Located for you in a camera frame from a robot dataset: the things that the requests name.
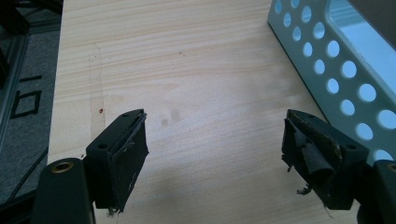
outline bolt hole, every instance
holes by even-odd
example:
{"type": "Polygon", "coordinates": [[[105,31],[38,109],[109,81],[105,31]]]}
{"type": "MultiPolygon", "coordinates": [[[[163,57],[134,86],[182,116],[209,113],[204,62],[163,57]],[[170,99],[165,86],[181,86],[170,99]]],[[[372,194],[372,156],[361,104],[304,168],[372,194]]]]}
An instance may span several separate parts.
{"type": "Polygon", "coordinates": [[[66,162],[61,162],[56,166],[52,167],[51,171],[55,174],[59,174],[70,170],[72,167],[73,167],[73,162],[66,161],[66,162]]]}
{"type": "Polygon", "coordinates": [[[99,144],[98,148],[105,149],[105,148],[107,148],[107,144],[104,144],[104,143],[99,144]]]}

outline circular hole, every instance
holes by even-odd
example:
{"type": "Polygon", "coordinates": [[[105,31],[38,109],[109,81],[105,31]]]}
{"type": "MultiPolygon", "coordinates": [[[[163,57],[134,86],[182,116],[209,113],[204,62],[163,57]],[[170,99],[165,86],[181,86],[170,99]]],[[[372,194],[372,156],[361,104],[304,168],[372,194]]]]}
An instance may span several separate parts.
{"type": "Polygon", "coordinates": [[[373,153],[374,161],[393,161],[393,158],[389,155],[389,153],[383,149],[377,149],[373,153]]]}
{"type": "Polygon", "coordinates": [[[291,0],[292,7],[297,8],[299,4],[300,4],[300,0],[291,0]]]}
{"type": "Polygon", "coordinates": [[[346,145],[346,147],[349,148],[349,149],[356,149],[356,147],[353,146],[353,145],[346,145]]]}
{"type": "Polygon", "coordinates": [[[346,61],[343,64],[342,74],[346,78],[356,76],[356,65],[352,61],[346,61]]]}
{"type": "Polygon", "coordinates": [[[303,53],[304,53],[305,57],[311,57],[312,51],[313,51],[313,49],[312,49],[311,43],[306,42],[304,44],[304,48],[303,48],[303,53]]]}
{"type": "Polygon", "coordinates": [[[327,90],[329,93],[336,94],[340,90],[337,80],[330,78],[329,81],[327,81],[327,90]]]}
{"type": "Polygon", "coordinates": [[[275,3],[275,12],[276,14],[279,14],[282,11],[282,3],[280,0],[277,0],[275,3]]]}
{"type": "Polygon", "coordinates": [[[359,88],[359,97],[365,102],[372,102],[376,97],[376,91],[370,84],[363,84],[359,88]]]}
{"type": "Polygon", "coordinates": [[[340,53],[340,46],[338,45],[337,41],[330,41],[329,45],[327,46],[327,53],[330,57],[337,57],[337,55],[340,53]]]}
{"type": "Polygon", "coordinates": [[[65,161],[53,166],[51,171],[55,174],[59,174],[70,170],[72,167],[73,167],[73,162],[65,161]]]}
{"type": "Polygon", "coordinates": [[[355,106],[349,100],[344,100],[343,102],[341,102],[341,111],[345,115],[351,116],[355,114],[355,106]]]}
{"type": "Polygon", "coordinates": [[[324,73],[325,69],[326,69],[326,67],[322,60],[317,60],[315,62],[314,70],[318,75],[322,75],[324,73]]]}
{"type": "Polygon", "coordinates": [[[301,29],[300,27],[296,27],[293,30],[293,40],[294,41],[299,41],[301,39],[301,29]]]}
{"type": "Polygon", "coordinates": [[[285,17],[283,18],[283,24],[285,24],[286,27],[289,27],[291,24],[291,15],[289,12],[285,14],[285,17]]]}
{"type": "Polygon", "coordinates": [[[362,140],[372,140],[373,139],[373,130],[365,123],[360,123],[356,126],[356,134],[362,140]]]}
{"type": "Polygon", "coordinates": [[[107,144],[104,144],[104,143],[99,144],[98,148],[105,149],[105,148],[107,148],[107,144]]]}
{"type": "Polygon", "coordinates": [[[314,37],[316,39],[321,39],[324,36],[324,25],[318,22],[314,27],[314,37]]]}
{"type": "Polygon", "coordinates": [[[396,129],[396,115],[390,110],[382,110],[378,114],[378,123],[386,129],[396,129]]]}
{"type": "Polygon", "coordinates": [[[303,14],[301,15],[301,20],[303,22],[309,22],[312,17],[311,7],[304,7],[303,14]]]}

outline light wood surface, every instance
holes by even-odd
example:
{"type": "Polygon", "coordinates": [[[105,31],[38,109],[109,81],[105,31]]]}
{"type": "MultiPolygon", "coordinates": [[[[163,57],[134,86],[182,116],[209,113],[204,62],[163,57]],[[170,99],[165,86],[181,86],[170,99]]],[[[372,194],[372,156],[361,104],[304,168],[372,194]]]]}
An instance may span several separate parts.
{"type": "Polygon", "coordinates": [[[270,6],[64,1],[49,162],[83,156],[121,113],[148,113],[150,153],[125,212],[96,211],[98,223],[356,223],[357,205],[326,211],[297,195],[305,182],[280,159],[287,109],[322,116],[270,6]]]}

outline perforated metal box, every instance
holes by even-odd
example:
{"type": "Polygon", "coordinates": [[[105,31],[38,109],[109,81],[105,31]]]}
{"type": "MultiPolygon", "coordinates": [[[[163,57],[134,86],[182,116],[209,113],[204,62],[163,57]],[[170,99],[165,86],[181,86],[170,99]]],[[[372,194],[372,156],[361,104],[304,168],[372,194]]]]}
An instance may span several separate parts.
{"type": "Polygon", "coordinates": [[[330,124],[396,158],[396,51],[347,0],[274,0],[268,22],[330,124]]]}

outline wood grain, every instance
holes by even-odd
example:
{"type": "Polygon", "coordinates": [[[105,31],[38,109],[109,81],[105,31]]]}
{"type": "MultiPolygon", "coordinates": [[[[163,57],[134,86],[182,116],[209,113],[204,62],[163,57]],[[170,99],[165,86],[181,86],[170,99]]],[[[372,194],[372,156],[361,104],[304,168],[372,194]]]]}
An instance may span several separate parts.
{"type": "Polygon", "coordinates": [[[267,23],[269,0],[64,1],[49,162],[81,157],[119,114],[148,113],[125,213],[98,223],[356,223],[296,194],[288,108],[320,116],[267,23]]]}

